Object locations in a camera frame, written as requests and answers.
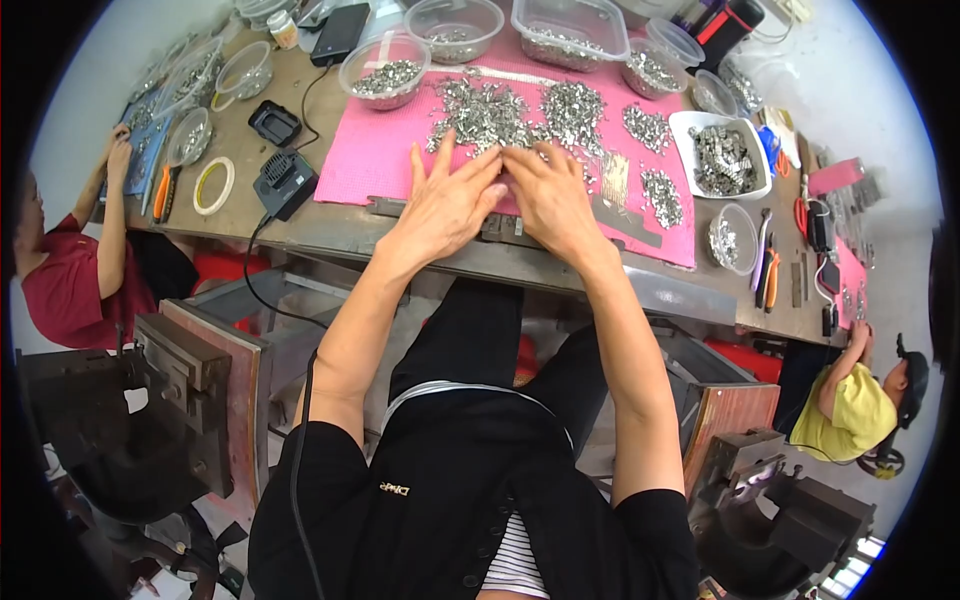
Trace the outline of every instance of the pink mat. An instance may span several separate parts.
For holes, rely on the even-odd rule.
[[[631,160],[627,208],[643,215],[645,228],[662,235],[662,245],[660,248],[653,248],[607,226],[601,225],[600,229],[610,238],[623,240],[630,252],[659,258],[684,267],[696,267],[693,197],[686,184],[684,167],[676,145],[671,144],[666,149],[666,156],[654,154],[627,133],[623,127],[622,117],[624,107],[634,103],[639,103],[645,112],[661,112],[664,117],[668,117],[673,112],[683,109],[679,94],[673,94],[659,102],[640,98],[623,83],[615,64],[606,64],[595,73],[582,74],[533,62],[522,54],[519,34],[509,23],[497,35],[491,50],[471,65],[559,82],[583,81],[599,91],[607,103],[604,112],[605,120],[597,127],[603,136],[602,143],[608,151],[618,152]],[[428,71],[423,78],[423,86],[417,97],[405,107],[387,112],[369,110],[356,99],[350,98],[333,145],[324,162],[314,200],[338,204],[367,204],[369,195],[406,198],[410,189],[410,145],[417,141],[422,147],[425,146],[434,122],[443,118],[441,110],[436,111],[434,116],[429,116],[434,108],[443,106],[443,101],[434,94],[430,86],[447,77],[459,78],[463,75]],[[534,122],[543,120],[543,114],[538,110],[543,90],[541,84],[505,81],[497,77],[483,77],[475,84],[480,85],[487,81],[509,85],[515,93],[523,96],[531,107],[527,119]],[[467,151],[467,147],[456,149],[452,163],[454,168],[468,160]],[[654,218],[652,206],[648,206],[645,211],[640,209],[643,204],[646,204],[646,199],[643,198],[643,184],[640,180],[639,162],[641,160],[644,164],[642,170],[662,169],[677,186],[684,212],[684,221],[681,225],[664,230]],[[429,173],[433,164],[433,155],[424,153],[423,162]],[[599,178],[598,171],[599,164],[591,168],[591,173]],[[589,188],[593,190],[593,197],[599,202],[600,180],[598,179]],[[519,214],[516,202],[511,196],[503,199],[497,205],[495,212]]]
[[[852,319],[844,317],[843,314],[843,288],[847,287],[847,291],[850,292],[851,297],[853,298],[853,310],[851,314],[856,316],[856,293],[860,289],[860,281],[863,281],[864,285],[864,294],[863,294],[863,311],[866,315],[867,311],[867,270],[860,264],[860,261],[856,259],[856,256],[853,255],[853,252],[850,252],[850,249],[847,248],[847,245],[840,241],[840,238],[836,238],[837,244],[837,253],[839,254],[840,264],[837,267],[840,269],[840,293],[834,297],[833,301],[837,304],[837,314],[839,315],[839,324],[842,329],[850,329],[852,326]]]

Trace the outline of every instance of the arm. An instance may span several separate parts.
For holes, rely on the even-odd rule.
[[[100,298],[109,298],[123,285],[127,259],[127,224],[124,221],[123,182],[127,178],[133,147],[126,139],[113,143],[107,161],[107,207],[97,246],[97,284]]]
[[[363,446],[363,402],[383,355],[396,303],[410,279],[437,258],[450,256],[480,230],[506,186],[494,147],[453,174],[453,131],[444,137],[428,178],[420,146],[410,153],[413,185],[394,228],[376,244],[360,276],[317,349],[309,420],[332,423]],[[294,425],[303,413],[303,393]]]
[[[614,506],[653,489],[684,492],[676,409],[660,346],[623,272],[619,252],[600,231],[583,185],[583,168],[540,143],[507,148],[524,227],[580,274],[593,308],[600,360],[613,397],[616,429]]]
[[[113,149],[113,143],[118,139],[126,140],[129,138],[130,130],[123,123],[114,127],[113,131],[110,132],[107,147],[97,161],[97,166],[94,167],[93,172],[90,173],[90,177],[87,178],[84,191],[81,192],[80,198],[77,199],[77,205],[70,211],[73,218],[77,220],[77,228],[80,231],[84,230],[86,222],[90,220],[93,207],[97,203],[97,194],[100,192],[100,186],[103,184],[104,177],[107,175],[107,159],[110,156],[110,151]]]
[[[840,358],[830,365],[827,377],[824,378],[817,394],[817,408],[827,419],[833,421],[833,404],[836,401],[837,386],[850,376],[853,366],[866,354],[868,344],[870,344],[871,350],[873,349],[873,344],[869,340],[870,326],[864,321],[854,322],[850,345],[843,351]],[[867,361],[872,362],[872,357],[868,355]]]

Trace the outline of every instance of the yellow shirt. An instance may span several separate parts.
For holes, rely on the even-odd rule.
[[[857,363],[853,371],[837,384],[833,421],[827,419],[817,406],[817,396],[828,371],[829,368],[824,369],[813,382],[804,411],[790,433],[790,443],[823,450],[798,448],[822,461],[847,461],[862,455],[890,435],[897,426],[897,407],[871,377],[870,370]]]

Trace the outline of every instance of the black cap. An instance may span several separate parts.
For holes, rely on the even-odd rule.
[[[926,381],[930,374],[930,367],[926,357],[920,352],[908,352],[903,349],[903,334],[897,334],[897,356],[906,359],[906,389],[903,390],[903,400],[897,411],[899,427],[907,429],[910,423],[920,412],[921,402],[926,394]]]

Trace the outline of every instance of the striped shirt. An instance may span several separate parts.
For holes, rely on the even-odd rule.
[[[523,526],[523,519],[517,511],[507,521],[507,531],[490,563],[481,589],[515,591],[537,598],[550,598],[530,549],[527,528]]]
[[[496,392],[507,392],[515,394],[524,399],[538,404],[546,412],[553,415],[553,411],[541,404],[535,398],[526,394],[521,394],[517,390],[508,390],[498,388],[492,385],[477,383],[458,383],[455,381],[427,381],[416,385],[403,394],[397,396],[387,408],[383,416],[383,425],[380,431],[387,428],[387,422],[393,416],[396,409],[410,398],[417,396],[427,396],[439,392],[450,392],[452,390],[489,390]],[[573,440],[570,439],[570,433],[564,429],[566,439],[573,447]],[[533,550],[530,549],[530,537],[527,535],[527,528],[523,525],[523,519],[520,513],[514,511],[507,520],[507,531],[503,535],[503,541],[490,563],[487,575],[484,577],[481,589],[495,589],[498,591],[513,591],[525,593],[536,598],[550,599],[550,594],[543,586],[543,579],[540,576],[540,570],[537,569],[537,562],[534,561]]]

